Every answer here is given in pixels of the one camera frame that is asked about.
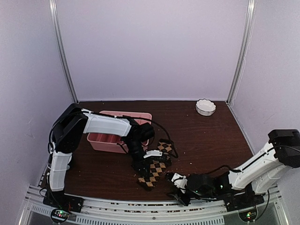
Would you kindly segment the brown checkered sock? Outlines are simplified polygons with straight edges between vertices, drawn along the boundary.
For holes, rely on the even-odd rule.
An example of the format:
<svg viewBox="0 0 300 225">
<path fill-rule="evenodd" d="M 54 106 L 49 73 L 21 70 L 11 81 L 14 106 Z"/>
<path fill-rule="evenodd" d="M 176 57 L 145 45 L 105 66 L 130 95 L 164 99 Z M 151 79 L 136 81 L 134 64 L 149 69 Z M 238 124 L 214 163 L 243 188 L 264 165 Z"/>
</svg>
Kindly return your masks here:
<svg viewBox="0 0 300 225">
<path fill-rule="evenodd" d="M 149 178 L 139 177 L 137 179 L 137 184 L 146 191 L 153 190 L 165 170 L 172 165 L 172 141 L 169 141 L 168 139 L 159 139 L 157 143 L 157 150 L 162 152 L 163 159 L 151 160 Z"/>
</svg>

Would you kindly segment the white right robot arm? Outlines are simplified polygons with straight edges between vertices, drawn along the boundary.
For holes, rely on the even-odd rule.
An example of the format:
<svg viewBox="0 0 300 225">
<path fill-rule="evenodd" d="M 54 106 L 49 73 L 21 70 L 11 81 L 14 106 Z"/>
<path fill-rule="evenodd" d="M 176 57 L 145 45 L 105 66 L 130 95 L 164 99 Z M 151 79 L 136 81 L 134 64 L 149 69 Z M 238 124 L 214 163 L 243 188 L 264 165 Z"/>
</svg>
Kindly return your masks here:
<svg viewBox="0 0 300 225">
<path fill-rule="evenodd" d="M 210 173 L 189 176 L 168 172 L 166 180 L 173 185 L 168 197 L 188 206 L 192 199 L 224 201 L 228 210 L 251 207 L 264 202 L 263 196 L 287 171 L 300 166 L 300 132 L 275 129 L 269 140 L 248 161 L 232 169 L 221 165 L 214 171 L 228 171 L 212 177 Z"/>
</svg>

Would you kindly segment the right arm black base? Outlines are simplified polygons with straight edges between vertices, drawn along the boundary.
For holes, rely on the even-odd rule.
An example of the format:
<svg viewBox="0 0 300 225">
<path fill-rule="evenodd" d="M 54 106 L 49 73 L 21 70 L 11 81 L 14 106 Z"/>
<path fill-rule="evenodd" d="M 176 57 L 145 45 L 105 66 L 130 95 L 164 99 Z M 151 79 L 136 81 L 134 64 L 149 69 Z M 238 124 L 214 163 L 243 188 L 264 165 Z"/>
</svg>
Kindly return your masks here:
<svg viewBox="0 0 300 225">
<path fill-rule="evenodd" d="M 253 195 L 243 193 L 224 200 L 228 212 L 241 210 L 264 203 L 263 195 Z"/>
</svg>

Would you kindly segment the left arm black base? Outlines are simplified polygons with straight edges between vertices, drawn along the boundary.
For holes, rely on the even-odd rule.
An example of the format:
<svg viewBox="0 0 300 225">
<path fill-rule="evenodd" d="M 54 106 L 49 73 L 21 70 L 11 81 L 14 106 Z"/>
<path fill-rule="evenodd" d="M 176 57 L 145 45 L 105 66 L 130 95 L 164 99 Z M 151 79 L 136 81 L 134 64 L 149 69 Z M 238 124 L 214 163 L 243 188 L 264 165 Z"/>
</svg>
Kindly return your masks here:
<svg viewBox="0 0 300 225">
<path fill-rule="evenodd" d="M 64 191 L 53 192 L 47 190 L 43 199 L 43 204 L 63 209 L 68 212 L 80 213 L 83 207 L 84 199 L 72 195 L 66 195 Z"/>
</svg>

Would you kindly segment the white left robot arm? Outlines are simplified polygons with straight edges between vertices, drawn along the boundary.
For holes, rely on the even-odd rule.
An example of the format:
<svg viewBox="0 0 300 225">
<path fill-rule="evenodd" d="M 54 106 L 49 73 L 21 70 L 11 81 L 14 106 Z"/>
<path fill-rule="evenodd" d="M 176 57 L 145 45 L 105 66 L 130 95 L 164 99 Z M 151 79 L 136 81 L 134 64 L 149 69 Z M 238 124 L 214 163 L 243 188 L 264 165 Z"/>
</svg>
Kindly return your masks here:
<svg viewBox="0 0 300 225">
<path fill-rule="evenodd" d="M 155 122 L 147 112 L 101 111 L 99 113 L 71 104 L 55 121 L 49 134 L 48 185 L 49 200 L 57 208 L 67 204 L 65 189 L 66 171 L 78 148 L 82 135 L 94 150 L 124 153 L 132 158 L 131 166 L 139 174 L 137 183 L 152 190 L 171 165 L 174 144 L 170 137 L 158 141 L 153 150 L 148 148 L 154 138 Z"/>
</svg>

